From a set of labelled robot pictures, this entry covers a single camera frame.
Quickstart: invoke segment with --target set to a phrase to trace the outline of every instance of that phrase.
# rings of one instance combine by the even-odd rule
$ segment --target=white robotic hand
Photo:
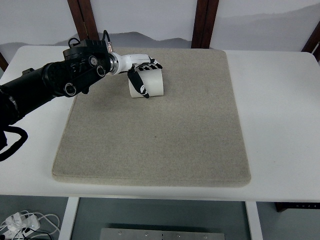
[[[121,56],[115,52],[110,52],[109,57],[111,69],[108,75],[127,73],[134,89],[148,99],[149,94],[136,70],[156,70],[162,69],[162,66],[147,54],[128,54]]]

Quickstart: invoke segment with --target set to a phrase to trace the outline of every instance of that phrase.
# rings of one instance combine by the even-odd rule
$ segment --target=felt mat
[[[226,53],[116,48],[162,66],[164,96],[131,98],[126,73],[79,94],[52,168],[57,181],[240,187],[250,170]]]

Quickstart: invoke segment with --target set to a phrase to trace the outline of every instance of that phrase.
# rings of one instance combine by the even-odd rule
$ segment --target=power strip
[[[16,232],[13,232],[13,231],[11,231],[11,230],[8,230],[8,231],[6,231],[5,233],[3,233],[3,235],[4,235],[4,239],[5,240],[11,240],[11,239],[13,239],[14,237],[16,238],[16,239],[18,239],[18,238],[23,238],[23,235],[24,236],[29,236],[30,234],[32,234],[34,231],[32,231],[32,230],[30,230],[30,229],[26,229],[25,231],[20,231],[18,234],[16,233]]]
[[[23,238],[32,234],[34,231],[40,228],[38,218],[33,214],[29,217],[21,215],[19,212],[9,216],[5,223],[7,224],[8,231],[4,235],[4,239]]]

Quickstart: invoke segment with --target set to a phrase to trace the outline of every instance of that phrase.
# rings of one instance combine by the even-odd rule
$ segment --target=white table
[[[20,77],[28,68],[62,61],[65,49],[20,48],[0,83]],[[74,201],[78,197],[246,201],[253,206],[255,201],[319,202],[320,67],[315,58],[301,52],[229,50],[226,54],[251,172],[248,185],[128,187],[57,182],[51,170],[73,102],[59,97],[16,124],[29,138],[0,163],[0,194],[76,197]]]

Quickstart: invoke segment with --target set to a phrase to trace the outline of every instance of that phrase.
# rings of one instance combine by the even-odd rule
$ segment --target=black cable
[[[16,151],[18,151],[19,148],[21,148],[21,146],[27,141],[28,139],[28,134],[25,130],[23,130],[20,127],[16,127],[16,126],[6,126],[3,129],[4,132],[8,132],[8,133],[15,133],[15,134],[19,134],[21,136],[21,138],[16,141],[14,144],[12,144],[12,146],[7,149],[6,151],[4,151],[3,153],[0,153],[0,162],[2,162],[3,160],[6,160],[7,158],[9,158],[10,156],[12,156]]]
[[[45,232],[45,231],[36,231],[36,230],[31,229],[30,227],[23,228],[23,230],[24,230],[24,231],[26,231],[26,230],[32,230],[32,231],[35,232],[35,233],[47,234],[47,235],[49,236],[50,240],[52,240],[50,234],[47,233],[47,232]]]
[[[109,34],[108,34],[107,30],[104,30],[104,31],[103,31],[102,41],[104,41],[105,39],[107,39],[107,40],[108,40],[108,42],[111,42],[111,41],[110,41],[110,37],[109,37]]]
[[[79,39],[78,39],[78,38],[76,38],[76,37],[72,37],[72,38],[70,38],[70,39],[69,39],[69,41],[68,41],[69,48],[71,48],[70,43],[71,43],[71,41],[72,41],[72,40],[76,40],[76,41],[78,42],[78,44],[80,43],[80,41],[79,41]]]

